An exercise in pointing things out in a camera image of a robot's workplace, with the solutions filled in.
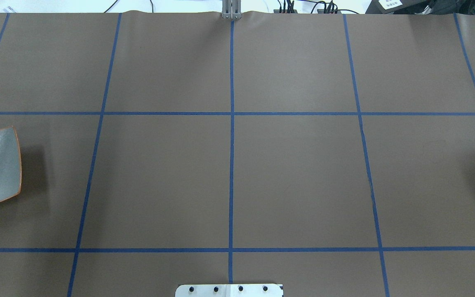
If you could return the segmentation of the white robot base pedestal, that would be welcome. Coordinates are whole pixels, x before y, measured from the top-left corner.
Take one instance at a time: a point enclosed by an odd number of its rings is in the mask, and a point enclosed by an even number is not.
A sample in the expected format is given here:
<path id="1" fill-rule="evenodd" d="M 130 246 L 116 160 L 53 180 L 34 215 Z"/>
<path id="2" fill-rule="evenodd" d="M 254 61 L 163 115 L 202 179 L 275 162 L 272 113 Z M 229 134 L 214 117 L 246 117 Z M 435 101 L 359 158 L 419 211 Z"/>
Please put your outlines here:
<path id="1" fill-rule="evenodd" d="M 275 283 L 187 284 L 180 285 L 176 297 L 283 297 L 283 285 Z"/>

